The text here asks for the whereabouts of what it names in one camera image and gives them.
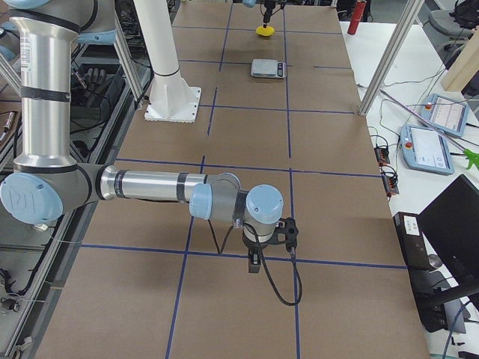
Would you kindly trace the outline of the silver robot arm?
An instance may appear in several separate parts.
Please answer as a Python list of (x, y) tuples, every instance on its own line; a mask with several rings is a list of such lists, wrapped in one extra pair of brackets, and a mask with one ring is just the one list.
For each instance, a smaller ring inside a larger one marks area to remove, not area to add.
[(286, 233), (283, 197), (270, 185), (243, 190), (233, 174), (119, 170), (79, 164), (70, 155), (71, 46), (117, 38), (113, 1), (10, 1), (19, 31), (22, 152), (1, 183), (1, 202), (17, 220), (45, 224), (87, 203), (114, 198), (187, 203), (190, 214), (242, 229), (249, 271)]

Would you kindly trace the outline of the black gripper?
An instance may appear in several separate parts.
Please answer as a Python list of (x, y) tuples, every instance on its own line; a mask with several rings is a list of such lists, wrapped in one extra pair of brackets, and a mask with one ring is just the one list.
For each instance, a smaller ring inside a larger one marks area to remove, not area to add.
[(269, 238), (265, 242), (255, 240), (254, 234), (249, 230), (242, 232), (243, 244), (248, 248), (248, 272), (257, 274), (263, 264), (263, 250), (272, 245), (272, 239)]
[(268, 24), (271, 20), (272, 13), (275, 9), (275, 0), (264, 0), (264, 12), (263, 12), (263, 27), (267, 28)]

